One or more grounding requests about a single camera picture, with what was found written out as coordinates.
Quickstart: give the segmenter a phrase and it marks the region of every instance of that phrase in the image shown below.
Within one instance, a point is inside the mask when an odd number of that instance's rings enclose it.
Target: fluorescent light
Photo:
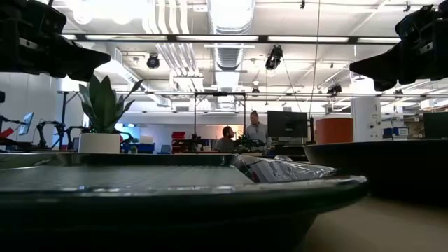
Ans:
[[[359,43],[398,43],[400,38],[359,38]]]
[[[96,41],[126,41],[126,40],[138,40],[138,41],[166,41],[166,36],[160,35],[85,35],[86,39]]]
[[[126,95],[129,91],[117,91],[117,95]],[[194,92],[136,91],[132,95],[195,95]]]
[[[315,37],[315,36],[268,36],[268,41],[271,42],[335,42],[346,43],[348,37]]]
[[[68,40],[76,40],[76,35],[73,35],[73,34],[67,34],[67,35],[62,35],[62,36]]]
[[[236,48],[236,49],[254,49],[254,45],[226,45],[226,44],[213,44],[204,45],[204,48]]]
[[[154,95],[195,95],[194,92],[154,92]]]
[[[178,35],[178,41],[258,41],[258,36],[235,36],[235,35]]]

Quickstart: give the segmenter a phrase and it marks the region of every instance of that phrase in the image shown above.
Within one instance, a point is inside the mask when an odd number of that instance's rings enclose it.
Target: red object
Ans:
[[[185,132],[173,132],[173,134],[171,134],[171,138],[172,139],[185,139]]]
[[[14,133],[14,129],[9,127],[7,130],[0,133],[0,137],[9,137],[12,133]]]
[[[173,132],[171,134],[171,153],[180,153],[182,151],[182,145],[179,145],[179,139],[185,139],[185,132]]]
[[[352,118],[322,118],[316,120],[317,144],[351,143],[352,141]]]

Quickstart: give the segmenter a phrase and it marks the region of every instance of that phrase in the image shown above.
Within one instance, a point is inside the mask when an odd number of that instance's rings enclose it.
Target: white plant pot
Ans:
[[[79,153],[120,153],[120,135],[84,133],[79,136]]]

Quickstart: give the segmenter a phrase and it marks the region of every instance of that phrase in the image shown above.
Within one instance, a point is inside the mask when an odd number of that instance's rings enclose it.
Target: potted plant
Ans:
[[[79,85],[83,96],[83,111],[89,117],[93,131],[80,135],[80,153],[120,153],[120,135],[116,132],[115,125],[134,102],[132,100],[125,105],[126,99],[139,89],[142,82],[140,80],[135,83],[129,94],[126,97],[120,95],[118,101],[108,76],[99,82],[93,75],[87,87]]]

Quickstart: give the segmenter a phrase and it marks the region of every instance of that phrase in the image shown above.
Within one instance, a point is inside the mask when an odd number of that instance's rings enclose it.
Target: white cylinder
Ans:
[[[79,136],[79,153],[120,153],[120,135],[84,133]]]
[[[378,97],[357,97],[351,100],[353,141],[381,141],[383,128],[381,103]]]

